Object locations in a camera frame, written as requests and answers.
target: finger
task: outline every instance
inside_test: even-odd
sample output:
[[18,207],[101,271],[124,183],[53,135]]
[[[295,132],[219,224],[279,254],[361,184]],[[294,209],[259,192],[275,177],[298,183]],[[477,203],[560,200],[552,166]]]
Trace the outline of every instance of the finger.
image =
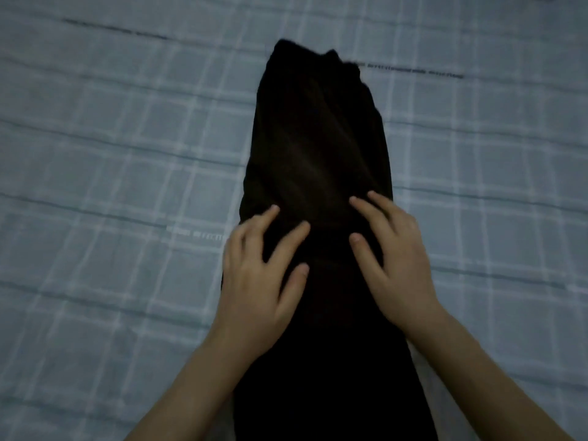
[[382,213],[380,209],[363,199],[352,196],[349,198],[349,203],[353,208],[361,213],[370,225],[371,230],[378,239],[378,243],[382,248],[382,252],[387,253],[392,245],[394,238],[394,231],[390,227],[388,218]]
[[282,280],[288,265],[292,261],[294,253],[310,231],[310,223],[308,221],[301,222],[298,226],[288,232],[273,250],[272,256],[268,261],[268,266],[271,271],[277,275],[280,281]]
[[296,307],[302,298],[309,269],[306,263],[301,263],[295,267],[288,277],[288,282],[280,296],[280,301],[277,304],[277,314],[288,322],[292,319],[294,311],[296,311]]
[[398,232],[399,230],[404,230],[408,227],[409,223],[409,214],[404,211],[401,207],[397,206],[394,201],[381,195],[373,190],[370,190],[367,193],[367,196],[370,200],[374,201],[378,207],[380,207],[386,214],[390,221],[392,221],[394,229]]
[[386,273],[380,267],[364,236],[359,233],[352,233],[349,236],[349,243],[359,265],[359,270],[362,272],[368,288],[373,293],[378,285],[386,281]]
[[243,257],[243,238],[247,233],[251,220],[247,220],[237,226],[231,232],[224,247],[224,253],[229,266],[239,266]]
[[263,251],[263,234],[280,212],[280,208],[272,205],[263,214],[255,216],[251,220],[249,229],[245,235],[245,256],[261,259]]

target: fingernail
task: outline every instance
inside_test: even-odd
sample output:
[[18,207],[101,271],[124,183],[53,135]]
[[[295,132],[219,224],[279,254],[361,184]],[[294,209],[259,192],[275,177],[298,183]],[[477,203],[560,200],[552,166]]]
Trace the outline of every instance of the fingernail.
[[306,263],[302,263],[298,269],[302,275],[308,275],[308,271],[311,270],[310,266],[308,266]]

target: folded black clothing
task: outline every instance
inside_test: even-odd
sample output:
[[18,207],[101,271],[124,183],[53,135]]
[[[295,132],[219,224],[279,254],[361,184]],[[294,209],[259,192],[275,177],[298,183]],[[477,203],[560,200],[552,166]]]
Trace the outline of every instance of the folded black clothing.
[[264,258],[300,221],[289,271],[310,266],[284,335],[235,389],[238,440],[437,439],[404,334],[378,310],[349,246],[368,224],[349,197],[392,197],[382,117],[354,63],[280,40],[259,84],[242,221],[277,204]]

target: left hand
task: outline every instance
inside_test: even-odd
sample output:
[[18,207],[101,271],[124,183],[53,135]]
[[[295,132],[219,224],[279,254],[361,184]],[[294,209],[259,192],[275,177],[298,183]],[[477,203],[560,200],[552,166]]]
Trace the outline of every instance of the left hand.
[[207,339],[248,367],[280,338],[302,297],[309,267],[294,268],[280,294],[282,279],[294,252],[311,226],[301,222],[276,246],[268,263],[262,259],[263,234],[279,213],[264,214],[239,225],[224,248],[224,280],[217,316]]

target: right hand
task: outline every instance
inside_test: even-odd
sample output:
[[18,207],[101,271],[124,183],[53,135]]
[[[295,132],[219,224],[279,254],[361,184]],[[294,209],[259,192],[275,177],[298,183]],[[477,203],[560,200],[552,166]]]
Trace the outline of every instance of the right hand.
[[353,254],[380,311],[408,332],[442,311],[416,219],[376,192],[367,196],[378,207],[352,196],[349,203],[369,222],[382,248],[380,266],[366,239],[349,236]]

